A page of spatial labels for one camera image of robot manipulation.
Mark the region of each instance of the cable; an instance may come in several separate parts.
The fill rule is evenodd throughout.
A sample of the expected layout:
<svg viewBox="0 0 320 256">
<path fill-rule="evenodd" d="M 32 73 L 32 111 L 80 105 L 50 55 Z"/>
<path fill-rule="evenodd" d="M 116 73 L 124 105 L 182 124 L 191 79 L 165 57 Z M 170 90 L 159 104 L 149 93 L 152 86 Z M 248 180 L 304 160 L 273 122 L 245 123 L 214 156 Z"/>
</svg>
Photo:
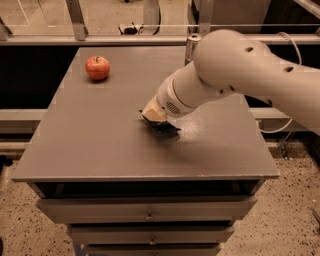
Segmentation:
<svg viewBox="0 0 320 256">
<path fill-rule="evenodd" d="M 296 53 L 297 53 L 297 56 L 298 56 L 298 59 L 299 59 L 299 65 L 302 65 L 302 58 L 301 58 L 301 54 L 300 54 L 300 51 L 299 51 L 299 48 L 296 44 L 296 42 L 292 39 L 291 36 L 289 36 L 287 33 L 285 32 L 279 32 L 278 35 L 282 36 L 283 38 L 287 39 L 288 41 L 290 41 L 292 43 L 292 45 L 294 46 L 294 49 L 296 50 Z M 293 119 L 290 118 L 289 121 L 284 125 L 282 126 L 281 128 L 277 129 L 277 130 L 273 130 L 273 131 L 266 131 L 266 130 L 263 130 L 261 128 L 260 129 L 260 132 L 263 132 L 263 133 L 268 133 L 268 134 L 271 134 L 271 133 L 277 133 L 277 132 L 281 132 L 283 131 L 284 129 L 286 129 L 291 123 L 292 123 Z"/>
</svg>

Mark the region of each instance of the drawer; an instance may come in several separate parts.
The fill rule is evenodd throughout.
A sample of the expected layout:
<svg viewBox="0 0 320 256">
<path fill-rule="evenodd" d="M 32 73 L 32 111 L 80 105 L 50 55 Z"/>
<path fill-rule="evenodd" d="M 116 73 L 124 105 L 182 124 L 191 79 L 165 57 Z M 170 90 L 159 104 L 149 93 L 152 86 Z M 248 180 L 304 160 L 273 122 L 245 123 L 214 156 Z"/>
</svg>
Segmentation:
<svg viewBox="0 0 320 256">
<path fill-rule="evenodd" d="M 41 199 L 38 208 L 54 223 L 211 221 L 242 219 L 255 197 L 140 199 Z"/>
<path fill-rule="evenodd" d="M 217 244 L 86 246 L 89 254 L 108 256 L 215 256 L 220 250 Z"/>
<path fill-rule="evenodd" d="M 234 232 L 233 227 L 210 226 L 210 223 L 207 222 L 149 224 L 127 223 L 95 227 L 69 227 L 68 235 L 78 244 L 161 245 L 221 243 L 226 242 Z"/>
</svg>

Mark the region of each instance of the table top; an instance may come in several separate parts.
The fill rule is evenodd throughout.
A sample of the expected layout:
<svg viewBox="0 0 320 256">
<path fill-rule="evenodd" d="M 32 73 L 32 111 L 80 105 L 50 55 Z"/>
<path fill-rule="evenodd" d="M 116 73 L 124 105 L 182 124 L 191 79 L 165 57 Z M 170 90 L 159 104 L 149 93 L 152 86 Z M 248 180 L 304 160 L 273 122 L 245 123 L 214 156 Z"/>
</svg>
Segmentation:
<svg viewBox="0 0 320 256">
<path fill-rule="evenodd" d="M 89 56 L 111 64 L 93 82 Z M 279 172 L 242 95 L 206 103 L 159 134 L 139 110 L 184 65 L 184 47 L 80 48 L 13 180 L 99 182 L 275 178 Z"/>
</svg>

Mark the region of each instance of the gray cabinet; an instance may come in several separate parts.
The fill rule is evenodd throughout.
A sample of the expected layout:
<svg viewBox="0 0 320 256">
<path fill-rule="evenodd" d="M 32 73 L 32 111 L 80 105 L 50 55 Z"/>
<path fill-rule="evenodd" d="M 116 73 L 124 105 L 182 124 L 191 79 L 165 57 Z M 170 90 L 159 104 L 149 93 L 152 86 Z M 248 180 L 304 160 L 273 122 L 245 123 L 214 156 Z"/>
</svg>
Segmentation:
<svg viewBox="0 0 320 256">
<path fill-rule="evenodd" d="M 184 47 L 80 48 L 15 181 L 90 255 L 213 256 L 279 173 L 242 95 L 204 104 L 159 134 L 139 109 L 184 64 Z M 84 64 L 110 60 L 93 83 Z"/>
</svg>

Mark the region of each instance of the apple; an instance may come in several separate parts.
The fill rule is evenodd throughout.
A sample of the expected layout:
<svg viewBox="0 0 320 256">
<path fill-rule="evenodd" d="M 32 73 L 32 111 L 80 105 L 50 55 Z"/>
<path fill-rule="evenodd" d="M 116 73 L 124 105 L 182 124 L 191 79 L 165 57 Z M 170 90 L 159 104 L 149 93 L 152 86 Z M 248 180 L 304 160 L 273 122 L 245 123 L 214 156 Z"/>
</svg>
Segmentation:
<svg viewBox="0 0 320 256">
<path fill-rule="evenodd" d="M 110 64 L 102 56 L 91 56 L 86 61 L 86 71 L 93 80 L 103 80 L 110 72 Z"/>
</svg>

